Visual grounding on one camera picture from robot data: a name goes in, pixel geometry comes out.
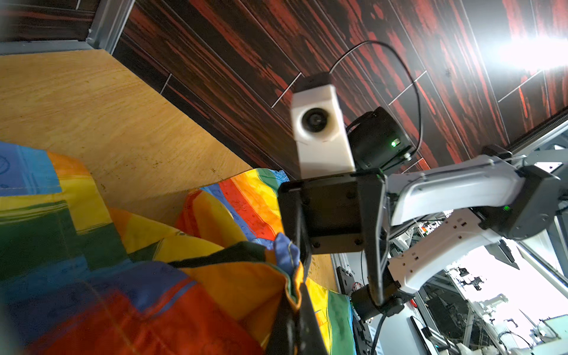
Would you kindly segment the rainbow striped zip jacket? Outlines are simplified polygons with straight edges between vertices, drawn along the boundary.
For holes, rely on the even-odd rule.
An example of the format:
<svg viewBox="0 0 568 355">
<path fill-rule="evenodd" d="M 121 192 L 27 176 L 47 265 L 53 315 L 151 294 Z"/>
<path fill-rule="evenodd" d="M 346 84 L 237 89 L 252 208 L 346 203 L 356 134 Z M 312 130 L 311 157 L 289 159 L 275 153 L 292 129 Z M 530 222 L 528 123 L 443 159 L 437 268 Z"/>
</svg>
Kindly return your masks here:
<svg viewBox="0 0 568 355">
<path fill-rule="evenodd" d="M 3 354 L 266 354 L 306 284 L 327 354 L 354 354 L 346 296 L 284 235 L 282 171 L 188 194 L 175 226 L 106 206 L 76 159 L 1 144 Z"/>
</svg>

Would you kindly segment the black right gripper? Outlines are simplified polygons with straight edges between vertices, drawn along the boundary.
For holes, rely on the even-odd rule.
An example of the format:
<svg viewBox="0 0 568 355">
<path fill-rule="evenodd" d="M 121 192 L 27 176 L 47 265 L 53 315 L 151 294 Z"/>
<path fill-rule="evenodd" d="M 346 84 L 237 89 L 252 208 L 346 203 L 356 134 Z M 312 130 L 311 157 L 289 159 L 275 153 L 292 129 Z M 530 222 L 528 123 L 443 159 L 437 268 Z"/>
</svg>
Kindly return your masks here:
<svg viewBox="0 0 568 355">
<path fill-rule="evenodd" d="M 299 248 L 307 280 L 314 254 L 364 251 L 369 297 L 385 301 L 380 242 L 387 179 L 380 170 L 283 183 L 277 200 L 285 235 Z"/>
</svg>

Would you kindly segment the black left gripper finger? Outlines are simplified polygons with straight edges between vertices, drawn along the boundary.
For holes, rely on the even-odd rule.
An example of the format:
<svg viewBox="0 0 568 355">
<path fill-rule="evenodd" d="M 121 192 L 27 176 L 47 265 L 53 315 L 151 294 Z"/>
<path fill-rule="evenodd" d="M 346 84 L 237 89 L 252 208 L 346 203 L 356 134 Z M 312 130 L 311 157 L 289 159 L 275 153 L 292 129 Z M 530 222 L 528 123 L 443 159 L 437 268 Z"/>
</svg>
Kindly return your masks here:
<svg viewBox="0 0 568 355">
<path fill-rule="evenodd" d="M 298 311 L 292 309 L 285 295 L 282 296 L 266 346 L 266 354 L 324 355 L 328 353 L 306 284 L 300 286 L 300 295 L 302 302 Z"/>
</svg>

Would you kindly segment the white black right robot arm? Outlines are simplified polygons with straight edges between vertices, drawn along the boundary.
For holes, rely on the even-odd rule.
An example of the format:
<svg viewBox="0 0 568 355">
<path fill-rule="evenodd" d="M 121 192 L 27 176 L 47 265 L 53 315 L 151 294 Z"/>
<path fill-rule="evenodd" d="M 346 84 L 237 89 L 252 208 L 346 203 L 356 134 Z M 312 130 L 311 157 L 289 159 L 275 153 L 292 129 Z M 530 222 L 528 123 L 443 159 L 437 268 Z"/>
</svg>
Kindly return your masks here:
<svg viewBox="0 0 568 355">
<path fill-rule="evenodd" d="M 362 319 L 401 312 L 433 275 L 469 251 L 537 235 L 567 198 L 566 178 L 498 156 L 408 175 L 356 171 L 337 113 L 292 110 L 301 179 L 279 188 L 278 204 L 303 264 L 315 254 L 365 252 L 368 283 L 352 297 Z M 390 227 L 443 211 L 451 216 L 430 237 L 389 256 Z"/>
</svg>

